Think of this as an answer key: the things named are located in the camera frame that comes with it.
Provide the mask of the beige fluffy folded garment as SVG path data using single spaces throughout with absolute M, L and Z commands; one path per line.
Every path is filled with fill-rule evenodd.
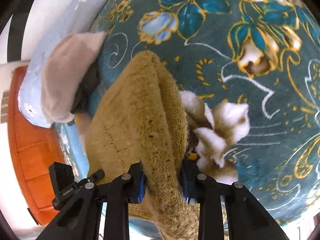
M 53 49 L 41 72 L 41 109 L 48 123 L 73 120 L 76 91 L 105 38 L 103 31 L 71 33 Z

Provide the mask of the dark grey cloth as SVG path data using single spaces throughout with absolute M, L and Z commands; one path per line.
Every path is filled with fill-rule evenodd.
M 71 108 L 71 113 L 86 109 L 89 96 L 100 83 L 99 70 L 97 61 L 93 62 L 88 71 L 84 75 L 79 87 L 76 91 L 74 101 Z

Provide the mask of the mustard yellow knitted sweater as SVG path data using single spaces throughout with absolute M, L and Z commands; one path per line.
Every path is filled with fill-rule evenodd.
M 197 239 L 199 208 L 186 203 L 178 174 L 187 146 L 187 121 L 176 83 L 159 57 L 138 53 L 107 90 L 85 137 L 89 171 L 103 183 L 142 163 L 141 204 L 129 215 L 153 222 L 163 239 Z

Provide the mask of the white brown fluffy garment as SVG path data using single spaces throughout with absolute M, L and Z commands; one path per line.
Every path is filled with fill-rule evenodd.
M 233 184 L 238 173 L 225 156 L 249 134 L 249 105 L 222 102 L 211 109 L 193 92 L 180 91 L 180 96 L 188 123 L 185 157 L 217 182 Z

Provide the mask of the teal floral blanket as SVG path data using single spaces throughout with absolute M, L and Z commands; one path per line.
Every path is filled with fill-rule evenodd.
M 105 31 L 94 114 L 134 55 L 156 53 L 180 90 L 209 107 L 248 106 L 233 164 L 292 239 L 319 212 L 319 23 L 303 0 L 74 0 L 70 33 Z

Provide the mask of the light blue daisy quilt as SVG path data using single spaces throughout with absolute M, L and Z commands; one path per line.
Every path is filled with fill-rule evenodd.
M 41 109 L 41 72 L 58 43 L 70 33 L 87 32 L 107 0 L 71 0 L 66 9 L 43 35 L 18 91 L 18 110 L 35 126 L 51 128 Z

